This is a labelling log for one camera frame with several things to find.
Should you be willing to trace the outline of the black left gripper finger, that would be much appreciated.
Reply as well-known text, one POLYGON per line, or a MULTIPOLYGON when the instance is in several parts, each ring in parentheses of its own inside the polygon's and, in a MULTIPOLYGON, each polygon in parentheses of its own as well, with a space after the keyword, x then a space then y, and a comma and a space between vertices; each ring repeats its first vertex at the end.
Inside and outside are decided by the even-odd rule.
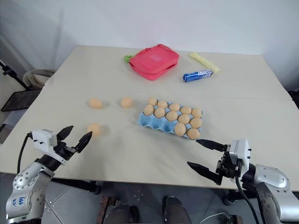
POLYGON ((88 145, 89 141, 91 140, 93 135, 93 132, 90 131, 86 133, 78 142, 78 144, 75 146, 75 151, 77 153, 81 153, 83 149, 88 145))
POLYGON ((57 141, 63 141, 68 135, 71 133, 73 129, 73 126, 67 126, 63 128, 58 134, 57 134, 57 141))

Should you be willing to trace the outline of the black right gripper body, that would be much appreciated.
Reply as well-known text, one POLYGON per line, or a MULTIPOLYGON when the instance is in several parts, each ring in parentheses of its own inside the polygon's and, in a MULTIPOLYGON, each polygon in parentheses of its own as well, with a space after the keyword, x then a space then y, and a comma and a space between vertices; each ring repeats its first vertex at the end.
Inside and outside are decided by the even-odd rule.
POLYGON ((237 157, 237 154, 231 153, 230 149, 231 145, 223 145, 222 147, 224 154, 217 163, 216 173, 218 177, 216 182, 222 182, 223 177, 234 179, 241 175, 242 160, 237 157))

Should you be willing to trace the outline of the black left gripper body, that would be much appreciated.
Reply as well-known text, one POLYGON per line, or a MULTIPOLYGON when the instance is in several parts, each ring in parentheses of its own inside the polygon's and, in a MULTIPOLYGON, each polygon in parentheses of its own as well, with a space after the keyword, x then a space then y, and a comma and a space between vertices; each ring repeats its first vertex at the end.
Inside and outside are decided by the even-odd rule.
POLYGON ((76 153, 76 149, 68 147, 63 141, 59 141, 53 150, 57 161, 68 161, 76 153))

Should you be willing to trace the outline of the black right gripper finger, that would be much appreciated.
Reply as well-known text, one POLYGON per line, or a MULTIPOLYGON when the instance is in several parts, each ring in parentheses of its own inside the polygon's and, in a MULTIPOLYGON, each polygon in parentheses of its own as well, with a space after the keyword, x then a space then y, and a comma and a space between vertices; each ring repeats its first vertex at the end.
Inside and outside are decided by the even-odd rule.
POLYGON ((210 171, 207 167, 202 166, 200 164, 197 163, 193 163, 193 162, 187 162, 187 164, 195 171, 197 172, 199 175, 213 181, 215 184, 217 185, 221 185, 222 182, 222 176, 214 173, 212 171, 210 171))
POLYGON ((198 139, 196 140, 196 142, 205 148, 208 148, 210 150, 217 150, 219 152, 226 152, 228 148, 228 145, 223 145, 212 140, 198 139))

